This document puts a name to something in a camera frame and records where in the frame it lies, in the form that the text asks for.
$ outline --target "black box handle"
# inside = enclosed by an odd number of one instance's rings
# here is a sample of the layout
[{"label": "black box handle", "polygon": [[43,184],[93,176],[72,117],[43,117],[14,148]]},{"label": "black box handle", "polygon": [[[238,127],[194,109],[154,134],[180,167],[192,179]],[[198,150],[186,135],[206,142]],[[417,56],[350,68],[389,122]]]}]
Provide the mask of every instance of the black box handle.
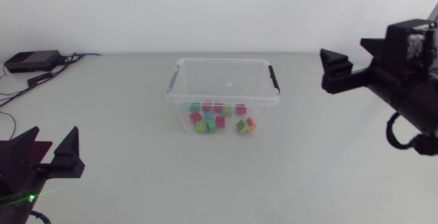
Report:
[{"label": "black box handle", "polygon": [[279,90],[279,93],[280,93],[280,87],[279,87],[279,83],[276,81],[274,69],[272,68],[272,66],[269,66],[268,68],[269,68],[269,72],[271,74],[272,83],[274,84],[274,87],[277,88],[277,90]]}]

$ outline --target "black cable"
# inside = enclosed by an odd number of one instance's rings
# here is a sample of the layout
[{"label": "black cable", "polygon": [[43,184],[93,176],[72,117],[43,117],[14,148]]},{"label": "black cable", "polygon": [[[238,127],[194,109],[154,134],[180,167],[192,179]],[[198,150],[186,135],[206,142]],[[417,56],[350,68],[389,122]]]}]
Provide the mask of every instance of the black cable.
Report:
[{"label": "black cable", "polygon": [[15,134],[16,121],[15,121],[15,119],[14,119],[14,117],[13,117],[12,115],[10,115],[10,114],[8,114],[8,113],[6,113],[6,112],[2,112],[2,111],[0,111],[0,113],[2,113],[2,114],[6,114],[6,115],[9,115],[9,117],[11,117],[12,120],[14,121],[14,131],[12,131],[12,135],[11,135],[11,137],[9,138],[9,140],[11,140],[11,139],[14,137],[14,134]]},{"label": "black cable", "polygon": [[394,133],[392,132],[392,125],[394,124],[394,121],[400,116],[398,112],[393,114],[391,118],[387,122],[386,126],[386,138],[388,139],[389,144],[396,148],[396,149],[409,149],[412,148],[415,144],[414,140],[411,140],[408,144],[402,145],[400,142],[398,142],[396,136],[394,136]]},{"label": "black cable", "polygon": [[80,54],[74,53],[74,54],[72,54],[70,56],[62,56],[61,58],[64,58],[64,60],[65,59],[69,59],[69,60],[64,62],[65,64],[62,66],[62,68],[59,71],[54,72],[52,77],[47,78],[47,79],[45,79],[45,80],[35,84],[34,86],[26,88],[24,90],[21,90],[21,91],[15,92],[15,93],[10,93],[10,94],[2,94],[2,95],[13,95],[13,96],[12,97],[7,97],[7,98],[0,99],[0,101],[7,100],[7,101],[3,102],[2,104],[0,104],[0,108],[2,108],[4,105],[8,104],[9,102],[14,100],[15,98],[17,98],[17,97],[19,97],[21,95],[24,95],[27,91],[31,90],[32,88],[35,88],[36,86],[39,86],[39,85],[41,85],[41,84],[43,84],[43,83],[45,83],[47,81],[52,80],[54,77],[56,77],[61,72],[63,72],[65,69],[67,69],[71,64],[76,63],[78,60],[82,59],[85,55],[88,55],[88,54],[98,55],[96,53],[87,53],[87,54],[84,54],[84,53],[80,53]]},{"label": "black cable", "polygon": [[0,77],[0,79],[2,79],[3,77],[5,77],[6,76],[6,72],[5,72],[5,65],[3,65],[3,75]]},{"label": "black cable", "polygon": [[42,213],[31,210],[31,212],[29,214],[33,215],[37,219],[39,218],[44,224],[51,224],[51,221],[49,220],[49,218],[47,218],[47,216],[43,215]]},{"label": "black cable", "polygon": [[52,224],[52,222],[49,220],[49,218],[47,218],[47,216],[45,216],[43,213],[39,213],[39,212],[36,212],[34,210],[26,210],[25,208],[14,206],[14,205],[11,205],[11,206],[18,208],[19,210],[22,210],[24,212],[29,213],[30,215],[34,216],[35,218],[40,219],[44,224]]}]

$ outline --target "green cube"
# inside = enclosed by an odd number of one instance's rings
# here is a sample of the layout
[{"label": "green cube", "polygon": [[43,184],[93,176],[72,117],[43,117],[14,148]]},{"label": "green cube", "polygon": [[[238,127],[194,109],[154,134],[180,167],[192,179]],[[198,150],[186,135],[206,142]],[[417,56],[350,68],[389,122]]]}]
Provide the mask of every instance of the green cube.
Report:
[{"label": "green cube", "polygon": [[249,129],[249,125],[244,119],[241,119],[239,122],[237,122],[236,126],[237,130],[239,130],[239,132],[242,134],[247,132]]},{"label": "green cube", "polygon": [[191,103],[190,104],[190,111],[191,112],[198,112],[201,110],[201,104],[200,103]]},{"label": "green cube", "polygon": [[232,107],[224,107],[223,113],[225,116],[231,116],[233,114],[233,108]]},{"label": "green cube", "polygon": [[196,122],[196,130],[197,130],[197,132],[206,132],[207,131],[207,121],[197,121]]},{"label": "green cube", "polygon": [[213,120],[207,120],[207,127],[209,133],[214,133],[216,131],[216,123]]}]

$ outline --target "white table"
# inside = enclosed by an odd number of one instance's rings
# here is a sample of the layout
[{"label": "white table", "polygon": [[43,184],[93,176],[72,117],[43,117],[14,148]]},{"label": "white table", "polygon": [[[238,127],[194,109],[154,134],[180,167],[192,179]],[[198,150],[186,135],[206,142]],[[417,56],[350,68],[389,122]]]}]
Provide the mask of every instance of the white table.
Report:
[{"label": "white table", "polygon": [[[281,102],[256,137],[184,133],[164,99],[184,57],[272,63]],[[0,90],[38,74],[9,74]],[[393,110],[366,88],[327,94],[322,74],[317,55],[87,56],[1,110],[17,134],[37,125],[54,142],[45,162],[79,128],[82,178],[49,180],[34,207],[54,223],[436,222],[437,158],[390,147]],[[394,129],[416,134],[402,119]]]}]

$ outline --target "blue cube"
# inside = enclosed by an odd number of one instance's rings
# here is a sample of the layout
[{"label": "blue cube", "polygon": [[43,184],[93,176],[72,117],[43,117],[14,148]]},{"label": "blue cube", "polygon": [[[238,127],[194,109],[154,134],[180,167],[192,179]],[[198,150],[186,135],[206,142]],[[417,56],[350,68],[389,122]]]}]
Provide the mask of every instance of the blue cube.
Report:
[{"label": "blue cube", "polygon": [[204,121],[214,119],[213,112],[205,112],[204,113]]}]

